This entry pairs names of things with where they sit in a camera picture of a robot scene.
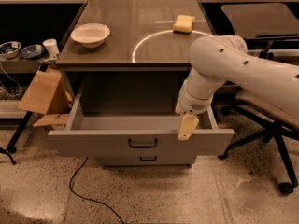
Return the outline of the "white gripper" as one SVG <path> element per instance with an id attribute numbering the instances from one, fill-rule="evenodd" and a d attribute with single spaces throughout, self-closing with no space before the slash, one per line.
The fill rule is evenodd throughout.
<path id="1" fill-rule="evenodd" d="M 187 82 L 183 83 L 175 107 L 177 114 L 183 114 L 178 129 L 178 140 L 187 141 L 191 137 L 199 123 L 196 115 L 206 112 L 211 102 L 212 96 L 201 98 L 198 94 L 192 94 L 187 89 Z"/>

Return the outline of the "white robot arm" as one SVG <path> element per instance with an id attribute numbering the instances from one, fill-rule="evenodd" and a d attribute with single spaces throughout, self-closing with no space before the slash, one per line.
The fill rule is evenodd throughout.
<path id="1" fill-rule="evenodd" d="M 242 89 L 299 118 L 299 67 L 248 55 L 237 35 L 201 36 L 189 48 L 192 69 L 183 82 L 175 112 L 181 115 L 178 140 L 193 134 L 214 93 L 231 81 Z"/>

